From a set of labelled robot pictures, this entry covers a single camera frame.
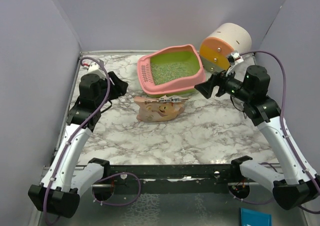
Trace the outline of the pink cat litter bag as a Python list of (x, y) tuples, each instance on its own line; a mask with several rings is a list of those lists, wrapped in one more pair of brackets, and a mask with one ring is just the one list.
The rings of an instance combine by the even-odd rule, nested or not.
[(137, 120), (142, 122), (164, 122), (175, 119), (178, 115), (184, 112), (185, 103), (162, 103), (157, 102), (158, 98), (135, 97), (134, 103), (139, 106)]

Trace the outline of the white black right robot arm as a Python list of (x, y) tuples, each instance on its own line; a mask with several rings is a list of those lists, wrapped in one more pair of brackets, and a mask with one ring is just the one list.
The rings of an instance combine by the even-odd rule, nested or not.
[(317, 188), (320, 186), (320, 177), (306, 162), (294, 140), (289, 138), (288, 128), (281, 120), (280, 107), (267, 96), (269, 83), (267, 70), (251, 65), (243, 81), (235, 79), (234, 73), (222, 71), (212, 74), (195, 89), (209, 99), (217, 86), (217, 97), (227, 93), (243, 102), (244, 113), (268, 141), (282, 173), (260, 165), (249, 156), (243, 156), (232, 160), (229, 175), (236, 182), (249, 178), (259, 183), (272, 192), (281, 208), (290, 210), (319, 196)]

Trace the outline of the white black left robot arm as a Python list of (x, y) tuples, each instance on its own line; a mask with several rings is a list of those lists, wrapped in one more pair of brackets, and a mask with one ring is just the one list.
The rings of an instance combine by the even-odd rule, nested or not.
[(106, 183), (111, 176), (109, 161), (94, 158), (75, 174), (81, 151), (102, 114), (102, 106), (126, 94), (128, 84), (114, 72), (105, 79), (87, 73), (80, 79), (79, 96), (67, 114), (64, 136), (48, 172), (39, 185), (31, 185), (28, 196), (38, 211), (71, 218), (81, 196), (96, 181)]

